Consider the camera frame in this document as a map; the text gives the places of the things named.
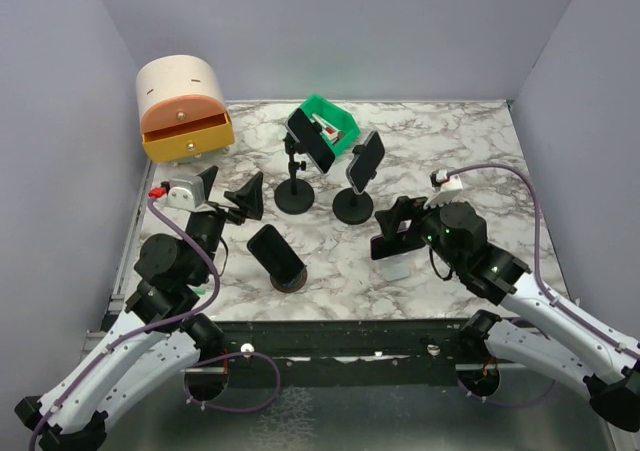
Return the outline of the pink-edged black phone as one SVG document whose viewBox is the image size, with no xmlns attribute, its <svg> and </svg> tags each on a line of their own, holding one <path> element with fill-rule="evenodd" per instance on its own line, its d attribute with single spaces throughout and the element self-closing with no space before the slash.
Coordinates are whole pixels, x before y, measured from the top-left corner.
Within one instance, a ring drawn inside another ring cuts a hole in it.
<svg viewBox="0 0 640 451">
<path fill-rule="evenodd" d="M 417 232 L 402 230 L 396 236 L 387 240 L 377 235 L 370 240 L 370 257 L 374 261 L 406 254 L 426 246 L 425 239 Z"/>
</svg>

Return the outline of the silver folding phone stand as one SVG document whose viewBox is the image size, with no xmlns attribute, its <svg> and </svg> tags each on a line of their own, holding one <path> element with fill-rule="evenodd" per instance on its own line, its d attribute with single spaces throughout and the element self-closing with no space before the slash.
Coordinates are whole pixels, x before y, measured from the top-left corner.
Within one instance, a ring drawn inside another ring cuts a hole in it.
<svg viewBox="0 0 640 451">
<path fill-rule="evenodd" d="M 403 256 L 390 257 L 380 263 L 381 274 L 388 282 L 403 280 L 411 275 L 410 262 Z"/>
</svg>

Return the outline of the brown round-base phone stand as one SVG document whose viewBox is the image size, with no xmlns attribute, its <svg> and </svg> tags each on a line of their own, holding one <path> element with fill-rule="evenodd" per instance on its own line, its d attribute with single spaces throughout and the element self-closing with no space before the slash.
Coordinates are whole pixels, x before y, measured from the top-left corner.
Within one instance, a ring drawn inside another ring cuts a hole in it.
<svg viewBox="0 0 640 451">
<path fill-rule="evenodd" d="M 270 282 L 275 290 L 281 293 L 290 294 L 299 291 L 306 284 L 307 278 L 307 269 L 304 268 L 298 276 L 288 283 L 280 282 L 273 276 L 270 277 Z"/>
</svg>

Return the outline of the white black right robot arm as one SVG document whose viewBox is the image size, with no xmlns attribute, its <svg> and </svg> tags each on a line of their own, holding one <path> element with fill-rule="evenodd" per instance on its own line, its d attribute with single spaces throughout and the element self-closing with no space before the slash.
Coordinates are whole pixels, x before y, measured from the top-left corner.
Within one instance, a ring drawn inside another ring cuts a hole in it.
<svg viewBox="0 0 640 451">
<path fill-rule="evenodd" d="M 492 355 L 527 366 L 573 388 L 605 421 L 639 429 L 639 342 L 580 309 L 538 279 L 512 253 L 492 244 L 486 221 L 467 202 L 427 205 L 402 196 L 375 218 L 394 255 L 428 247 L 475 296 L 536 326 L 531 336 L 477 313 L 459 338 L 461 354 L 481 362 Z"/>
</svg>

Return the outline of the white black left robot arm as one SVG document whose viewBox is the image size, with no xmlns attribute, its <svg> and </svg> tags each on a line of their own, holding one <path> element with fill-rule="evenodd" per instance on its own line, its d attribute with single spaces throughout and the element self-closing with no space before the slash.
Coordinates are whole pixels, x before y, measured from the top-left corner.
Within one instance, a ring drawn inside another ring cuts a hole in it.
<svg viewBox="0 0 640 451">
<path fill-rule="evenodd" d="M 226 224 L 262 219 L 264 176 L 225 192 L 221 205 L 208 199 L 217 173 L 211 166 L 149 191 L 148 212 L 170 231 L 143 243 L 134 265 L 140 281 L 101 341 L 57 386 L 16 405 L 29 449 L 97 450 L 157 385 L 224 356 L 224 334 L 205 314 L 221 288 L 214 259 Z"/>
</svg>

